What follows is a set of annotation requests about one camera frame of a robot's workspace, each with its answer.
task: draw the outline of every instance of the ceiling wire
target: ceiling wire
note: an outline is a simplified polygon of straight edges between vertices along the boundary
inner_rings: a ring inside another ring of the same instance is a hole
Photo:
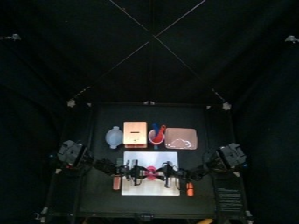
[[[121,11],[123,13],[125,13],[125,15],[139,24],[139,26],[147,31],[149,32],[145,27],[136,21],[136,19],[123,10],[123,8],[112,1],[108,0]],[[187,67],[187,69],[191,71],[191,73],[195,75],[195,77],[197,79],[200,79],[203,82],[207,82],[201,79],[201,77],[199,76],[199,74],[192,70],[192,68],[187,65],[187,63],[183,61],[183,59],[173,53],[173,51],[171,50],[171,48],[164,44],[164,42],[157,38],[187,15],[191,14],[192,11],[195,11],[195,9],[197,9],[197,7],[205,2],[205,0],[200,1],[156,35],[153,35],[151,32],[151,35],[153,37],[153,39],[157,40],[157,42],[163,45],[163,47],[168,50],[168,52],[173,55],[173,57],[181,62],[181,64]],[[112,70],[115,70],[115,68],[128,59],[131,58],[131,56],[133,54],[136,54],[136,52],[139,52],[139,50],[149,43],[149,41],[147,41],[105,73],[102,73],[98,78],[96,79],[96,81],[93,82],[93,85],[96,85],[96,83],[98,83],[98,80],[112,72]],[[77,98],[88,89],[90,88],[90,86],[85,87],[69,100],[73,101],[74,98]],[[223,101],[224,104],[228,104],[228,102],[225,101],[225,99],[220,96],[220,94],[217,93],[217,91],[215,90],[215,88],[209,85],[209,90],[212,91],[212,93],[220,98],[220,100]]]

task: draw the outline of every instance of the red handle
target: red handle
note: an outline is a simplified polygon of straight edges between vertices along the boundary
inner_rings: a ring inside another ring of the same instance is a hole
[[[159,134],[156,136],[156,138],[153,139],[153,142],[159,143],[163,138],[164,138],[164,130],[165,130],[165,126],[163,125],[160,130],[159,130]]]

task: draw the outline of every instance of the blue object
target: blue object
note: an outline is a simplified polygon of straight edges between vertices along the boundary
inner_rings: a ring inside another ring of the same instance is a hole
[[[155,136],[157,136],[159,134],[159,126],[156,123],[153,123],[153,133],[155,133]]]

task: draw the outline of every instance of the light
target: light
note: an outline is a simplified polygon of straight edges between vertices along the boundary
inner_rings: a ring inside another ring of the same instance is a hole
[[[288,36],[288,37],[285,38],[285,40],[284,40],[284,42],[293,42],[293,43],[295,43],[295,41],[299,42],[299,39],[295,38],[295,36]]]

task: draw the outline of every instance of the red object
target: red object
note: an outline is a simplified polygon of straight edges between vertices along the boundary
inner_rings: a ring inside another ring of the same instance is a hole
[[[157,134],[156,138],[153,139],[155,143],[160,143],[161,140],[164,139],[164,130],[165,130],[165,126],[163,125],[159,130],[159,134]]]
[[[155,171],[156,171],[155,167],[153,166],[148,166],[145,169],[147,169],[147,171],[144,172],[144,175],[147,176],[148,179],[155,180],[156,179],[156,175],[157,175],[155,173]]]
[[[193,196],[192,182],[187,183],[187,196]]]

